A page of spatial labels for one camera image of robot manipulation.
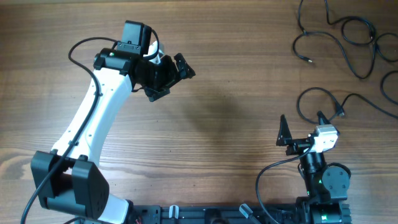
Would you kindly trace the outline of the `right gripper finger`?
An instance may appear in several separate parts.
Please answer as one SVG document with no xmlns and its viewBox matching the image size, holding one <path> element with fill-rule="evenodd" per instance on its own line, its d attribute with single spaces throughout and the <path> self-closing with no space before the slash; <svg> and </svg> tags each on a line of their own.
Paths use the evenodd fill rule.
<svg viewBox="0 0 398 224">
<path fill-rule="evenodd" d="M 280 116 L 280 127 L 277 135 L 276 146 L 288 146 L 292 144 L 292 135 L 284 114 Z"/>
<path fill-rule="evenodd" d="M 340 135 L 340 132 L 330 123 L 330 121 L 326 118 L 326 116 L 321 112 L 317 112 L 318 116 L 318 126 L 317 126 L 317 135 L 331 135 L 335 134 L 337 136 Z"/>
</svg>

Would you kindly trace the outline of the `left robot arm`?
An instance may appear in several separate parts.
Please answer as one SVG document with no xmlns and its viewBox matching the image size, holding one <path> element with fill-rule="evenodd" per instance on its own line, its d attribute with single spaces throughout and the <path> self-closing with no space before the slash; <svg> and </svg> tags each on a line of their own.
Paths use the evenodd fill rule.
<svg viewBox="0 0 398 224">
<path fill-rule="evenodd" d="M 126 21 L 120 40 L 95 55 L 88 69 L 90 87 L 69 127 L 49 152 L 37 151 L 30 163 L 35 183 L 31 200 L 70 214 L 76 222 L 141 223 L 130 200 L 111 194 L 99 170 L 104 140 L 130 94 L 143 91 L 153 102 L 168 95 L 195 71 L 182 54 L 164 54 L 156 31 Z"/>
</svg>

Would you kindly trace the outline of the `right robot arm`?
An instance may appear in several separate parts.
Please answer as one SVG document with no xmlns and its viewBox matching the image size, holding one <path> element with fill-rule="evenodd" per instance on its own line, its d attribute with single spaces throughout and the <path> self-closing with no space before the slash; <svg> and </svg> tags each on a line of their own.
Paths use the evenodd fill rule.
<svg viewBox="0 0 398 224">
<path fill-rule="evenodd" d="M 276 145 L 285 146 L 288 156 L 299 156 L 298 166 L 307 190 L 306 197 L 298 197 L 292 223 L 351 223 L 348 199 L 351 171 L 336 162 L 327 163 L 324 153 L 333 149 L 340 132 L 318 112 L 318 125 L 306 138 L 294 139 L 284 115 Z"/>
</svg>

